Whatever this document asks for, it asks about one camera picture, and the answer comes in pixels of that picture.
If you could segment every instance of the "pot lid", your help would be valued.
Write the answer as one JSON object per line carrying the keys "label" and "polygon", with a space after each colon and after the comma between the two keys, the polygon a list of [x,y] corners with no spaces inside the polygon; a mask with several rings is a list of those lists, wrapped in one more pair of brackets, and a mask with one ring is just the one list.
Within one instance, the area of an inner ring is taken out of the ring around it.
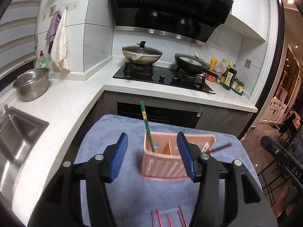
{"label": "pot lid", "polygon": [[200,66],[200,67],[203,67],[206,69],[210,68],[210,65],[202,58],[198,58],[198,57],[187,55],[187,54],[175,54],[175,57],[177,57],[181,60],[184,60],[190,64],[196,65],[196,66]]}
{"label": "pot lid", "polygon": [[122,51],[128,51],[130,53],[136,53],[136,54],[147,54],[150,56],[161,56],[163,53],[160,50],[150,48],[150,47],[145,47],[145,41],[141,41],[139,46],[137,45],[132,45],[132,46],[125,46],[122,48]]}

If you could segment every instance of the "white towel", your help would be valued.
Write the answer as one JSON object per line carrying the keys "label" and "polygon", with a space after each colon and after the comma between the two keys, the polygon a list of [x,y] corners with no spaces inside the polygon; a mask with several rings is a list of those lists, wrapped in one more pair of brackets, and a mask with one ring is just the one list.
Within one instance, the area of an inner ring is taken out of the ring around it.
{"label": "white towel", "polygon": [[66,9],[62,14],[58,29],[54,38],[54,43],[51,51],[51,58],[56,66],[59,68],[62,76],[66,76],[70,73],[69,65],[66,59]]}

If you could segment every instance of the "faucet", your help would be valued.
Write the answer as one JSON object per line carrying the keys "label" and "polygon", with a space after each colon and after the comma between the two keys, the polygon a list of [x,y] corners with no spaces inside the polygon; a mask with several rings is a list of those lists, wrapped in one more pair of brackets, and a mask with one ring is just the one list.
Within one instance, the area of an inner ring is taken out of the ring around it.
{"label": "faucet", "polygon": [[11,111],[9,110],[9,107],[6,104],[4,105],[4,109],[5,109],[7,118],[9,119],[12,116],[12,114],[11,114]]}

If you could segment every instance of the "white countertop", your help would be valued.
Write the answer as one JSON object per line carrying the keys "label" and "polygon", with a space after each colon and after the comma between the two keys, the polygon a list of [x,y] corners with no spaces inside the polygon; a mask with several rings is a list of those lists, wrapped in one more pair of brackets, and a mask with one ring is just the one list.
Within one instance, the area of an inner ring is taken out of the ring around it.
{"label": "white countertop", "polygon": [[221,85],[209,81],[207,81],[207,84],[216,93],[215,95],[175,86],[113,78],[113,75],[124,63],[125,59],[120,61],[111,61],[87,82],[103,83],[105,85],[105,90],[108,91],[201,103],[252,113],[256,113],[258,111],[258,109],[244,96],[240,96],[232,90],[228,91]]}
{"label": "white countertop", "polygon": [[245,97],[215,83],[207,83],[215,91],[213,95],[173,86],[113,79],[124,62],[111,61],[86,82],[51,79],[48,91],[31,102],[15,98],[15,91],[0,101],[1,106],[5,103],[49,122],[24,163],[15,188],[12,209],[26,226],[45,185],[59,168],[80,125],[104,90],[257,112]]}

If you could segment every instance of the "frying pan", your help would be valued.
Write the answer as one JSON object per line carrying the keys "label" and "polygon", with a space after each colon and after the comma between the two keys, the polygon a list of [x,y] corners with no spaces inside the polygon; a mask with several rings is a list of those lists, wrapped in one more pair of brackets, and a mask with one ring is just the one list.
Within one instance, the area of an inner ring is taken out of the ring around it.
{"label": "frying pan", "polygon": [[175,54],[175,62],[177,63],[178,67],[190,75],[198,75],[206,72],[215,78],[218,77],[217,74],[209,70],[210,65],[197,54],[194,56],[187,54]]}

